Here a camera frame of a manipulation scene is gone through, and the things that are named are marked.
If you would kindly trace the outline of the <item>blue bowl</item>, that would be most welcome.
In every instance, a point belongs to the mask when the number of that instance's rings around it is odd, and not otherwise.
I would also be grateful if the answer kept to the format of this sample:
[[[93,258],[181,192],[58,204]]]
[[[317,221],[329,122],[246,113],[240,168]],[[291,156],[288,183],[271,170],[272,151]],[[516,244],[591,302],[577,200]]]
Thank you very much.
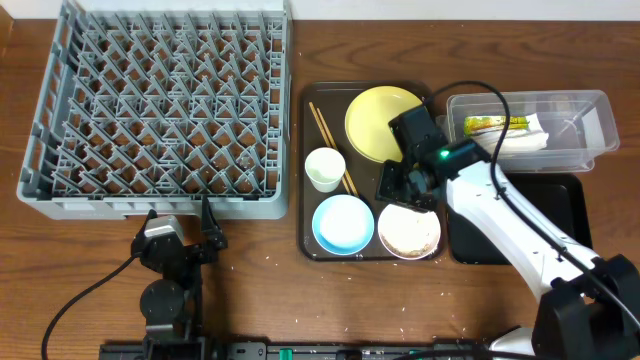
[[[373,238],[375,219],[372,210],[360,198],[333,195],[315,209],[311,230],[325,251],[350,256],[363,250]]]

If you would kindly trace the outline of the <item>white cup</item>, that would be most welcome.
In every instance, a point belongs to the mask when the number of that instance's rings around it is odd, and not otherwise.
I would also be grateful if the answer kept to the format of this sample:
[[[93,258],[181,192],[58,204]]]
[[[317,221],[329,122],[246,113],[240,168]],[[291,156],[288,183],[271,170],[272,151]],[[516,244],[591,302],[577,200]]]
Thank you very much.
[[[330,147],[317,148],[309,153],[304,169],[313,187],[322,193],[337,189],[346,172],[346,161],[341,153]]]

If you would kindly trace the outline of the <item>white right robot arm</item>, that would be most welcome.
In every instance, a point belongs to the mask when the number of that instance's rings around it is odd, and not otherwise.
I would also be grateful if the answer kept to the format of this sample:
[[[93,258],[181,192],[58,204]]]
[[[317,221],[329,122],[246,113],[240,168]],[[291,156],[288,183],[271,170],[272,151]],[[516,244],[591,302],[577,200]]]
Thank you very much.
[[[385,161],[376,196],[415,210],[445,201],[524,279],[538,303],[533,328],[516,328],[477,359],[632,359],[639,354],[639,271],[605,259],[555,226],[471,140],[419,145]]]

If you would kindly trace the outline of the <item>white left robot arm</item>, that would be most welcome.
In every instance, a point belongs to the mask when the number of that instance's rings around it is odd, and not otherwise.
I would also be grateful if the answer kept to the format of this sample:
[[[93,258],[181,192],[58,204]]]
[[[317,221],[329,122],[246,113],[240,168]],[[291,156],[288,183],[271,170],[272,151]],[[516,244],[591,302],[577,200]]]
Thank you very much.
[[[173,215],[151,210],[131,244],[131,255],[161,275],[142,292],[140,311],[146,320],[141,359],[217,359],[221,351],[203,334],[201,267],[218,260],[227,240],[207,197],[201,202],[204,240],[187,245]]]

